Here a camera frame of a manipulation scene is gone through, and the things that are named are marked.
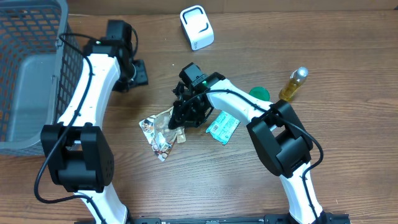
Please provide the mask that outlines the teal snack packet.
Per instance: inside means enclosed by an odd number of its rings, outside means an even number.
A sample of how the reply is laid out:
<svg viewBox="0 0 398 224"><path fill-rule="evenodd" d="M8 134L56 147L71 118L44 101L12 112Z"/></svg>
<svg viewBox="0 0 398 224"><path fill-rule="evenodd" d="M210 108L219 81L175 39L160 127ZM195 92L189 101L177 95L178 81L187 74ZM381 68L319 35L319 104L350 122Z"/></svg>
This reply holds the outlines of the teal snack packet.
<svg viewBox="0 0 398 224"><path fill-rule="evenodd" d="M225 145L231 139L239 124L240 121L238 119L222 111L206 129L206 133L210 133L215 140Z"/></svg>

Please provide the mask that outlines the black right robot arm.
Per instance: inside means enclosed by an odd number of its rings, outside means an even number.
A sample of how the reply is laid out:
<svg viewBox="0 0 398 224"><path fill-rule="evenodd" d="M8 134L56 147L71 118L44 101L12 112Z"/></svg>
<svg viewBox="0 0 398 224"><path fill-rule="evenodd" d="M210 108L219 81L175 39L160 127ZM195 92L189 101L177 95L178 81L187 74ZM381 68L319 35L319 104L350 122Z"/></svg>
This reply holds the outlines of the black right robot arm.
<svg viewBox="0 0 398 224"><path fill-rule="evenodd" d="M221 110L246 126L257 156L282 182L289 203L289 222L323 223L310 170L310 151L318 143L306 132L291 105L263 101L235 87L225 76L203 73L189 63L179 73L173 93L177 100L169 129L201 126L213 110Z"/></svg>

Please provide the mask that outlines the yellow oil bottle silver cap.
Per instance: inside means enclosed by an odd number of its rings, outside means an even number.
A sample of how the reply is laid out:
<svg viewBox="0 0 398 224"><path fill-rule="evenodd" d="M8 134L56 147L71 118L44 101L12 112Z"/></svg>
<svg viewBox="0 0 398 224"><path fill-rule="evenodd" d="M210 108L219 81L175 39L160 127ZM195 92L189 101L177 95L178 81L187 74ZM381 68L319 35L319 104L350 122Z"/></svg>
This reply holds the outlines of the yellow oil bottle silver cap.
<svg viewBox="0 0 398 224"><path fill-rule="evenodd" d="M298 89L305 83L307 76L308 69L306 67L296 69L279 92L279 98L284 101L292 101Z"/></svg>

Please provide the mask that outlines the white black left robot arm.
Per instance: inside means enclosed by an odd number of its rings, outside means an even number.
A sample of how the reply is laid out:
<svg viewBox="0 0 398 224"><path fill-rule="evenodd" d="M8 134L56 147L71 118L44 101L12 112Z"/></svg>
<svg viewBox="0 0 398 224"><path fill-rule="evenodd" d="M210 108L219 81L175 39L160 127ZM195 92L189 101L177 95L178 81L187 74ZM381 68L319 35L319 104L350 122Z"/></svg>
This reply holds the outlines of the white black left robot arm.
<svg viewBox="0 0 398 224"><path fill-rule="evenodd" d="M112 179L114 156L102 132L112 91L121 93L148 84L143 60L136 60L136 30L122 20L110 20L106 35L88 37L82 50L83 68L76 90L57 123L40 134L45 160L34 182L42 203L80 199L93 216L92 223L132 223Z"/></svg>

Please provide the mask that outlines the brown snack packet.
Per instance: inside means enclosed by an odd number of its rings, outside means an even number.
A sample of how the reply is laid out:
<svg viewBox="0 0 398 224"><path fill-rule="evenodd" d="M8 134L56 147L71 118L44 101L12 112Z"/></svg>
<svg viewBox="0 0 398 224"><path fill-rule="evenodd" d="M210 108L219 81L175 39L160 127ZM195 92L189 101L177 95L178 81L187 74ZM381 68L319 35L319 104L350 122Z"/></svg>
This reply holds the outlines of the brown snack packet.
<svg viewBox="0 0 398 224"><path fill-rule="evenodd" d="M178 144L184 143L186 141L184 128L179 127L176 129L169 129L169 121L171 120L172 112L173 108L171 107L168 110L155 115L155 136L157 136L158 133L161 133L166 141L169 143L173 143L175 141Z"/></svg>

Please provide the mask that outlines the white labelled snack packet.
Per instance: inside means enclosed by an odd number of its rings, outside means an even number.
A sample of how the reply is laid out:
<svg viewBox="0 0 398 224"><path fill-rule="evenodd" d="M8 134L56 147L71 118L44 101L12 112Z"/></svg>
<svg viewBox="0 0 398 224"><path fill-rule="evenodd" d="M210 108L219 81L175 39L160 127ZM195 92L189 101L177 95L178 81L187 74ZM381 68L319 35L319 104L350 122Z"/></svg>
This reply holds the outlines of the white labelled snack packet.
<svg viewBox="0 0 398 224"><path fill-rule="evenodd" d="M166 158L168 158L174 142L167 142L161 133L158 133L157 136L155 136L154 120L155 115L152 115L140 121L139 126L142 129L147 141L151 145L155 156L163 162L166 160Z"/></svg>

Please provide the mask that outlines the green lid white jar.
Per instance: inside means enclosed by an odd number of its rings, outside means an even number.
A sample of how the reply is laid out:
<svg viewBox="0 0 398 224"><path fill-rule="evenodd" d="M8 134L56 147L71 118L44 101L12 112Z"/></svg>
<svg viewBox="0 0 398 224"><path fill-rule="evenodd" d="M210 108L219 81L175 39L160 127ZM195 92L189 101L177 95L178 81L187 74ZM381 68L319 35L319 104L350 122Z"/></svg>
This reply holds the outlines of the green lid white jar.
<svg viewBox="0 0 398 224"><path fill-rule="evenodd" d="M269 92L262 86L252 88L249 94L262 101L269 101L271 98Z"/></svg>

